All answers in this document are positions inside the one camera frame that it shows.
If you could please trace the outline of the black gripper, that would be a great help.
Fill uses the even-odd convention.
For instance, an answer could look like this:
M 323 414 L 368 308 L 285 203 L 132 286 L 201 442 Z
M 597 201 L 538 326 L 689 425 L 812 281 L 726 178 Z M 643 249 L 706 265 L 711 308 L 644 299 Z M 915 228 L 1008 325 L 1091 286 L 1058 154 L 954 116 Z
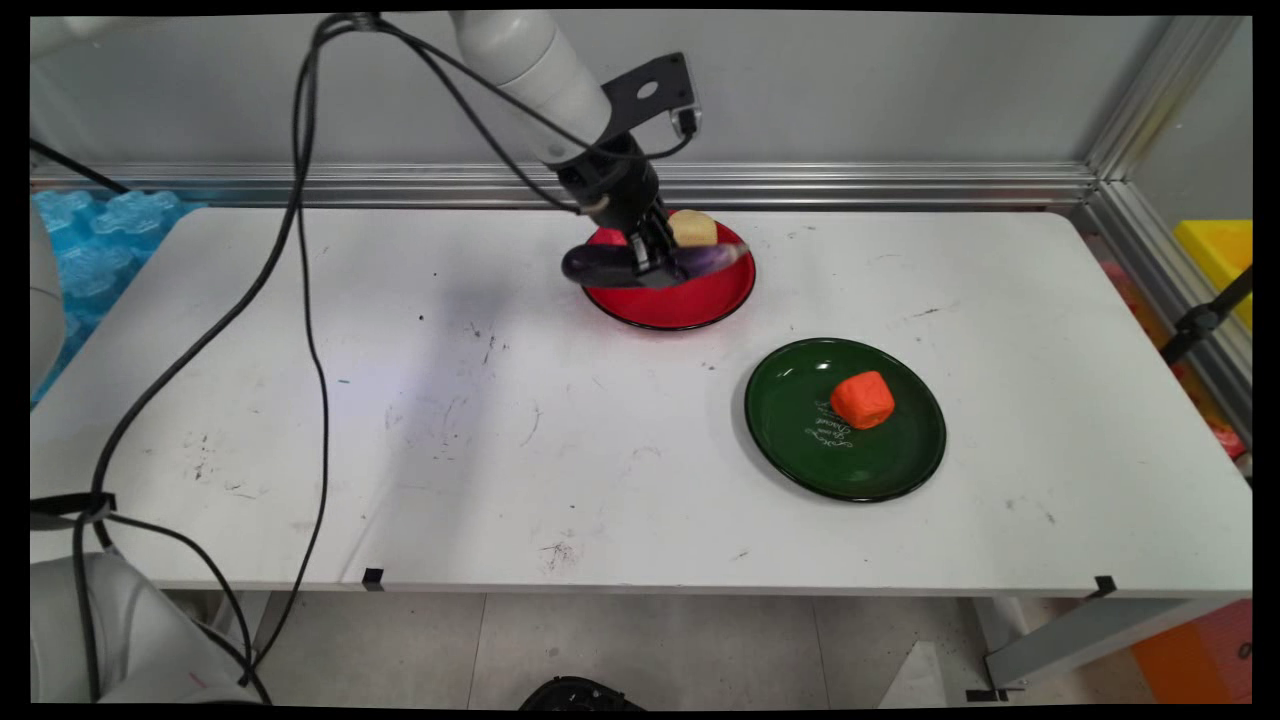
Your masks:
M 643 149 L 631 135 L 617 135 L 603 149 L 612 155 L 582 152 L 554 163 L 561 186 L 599 227 L 626 236 L 635 255 L 632 284 L 658 290 L 685 283 L 689 274 L 678 264 L 657 170 L 640 158 Z

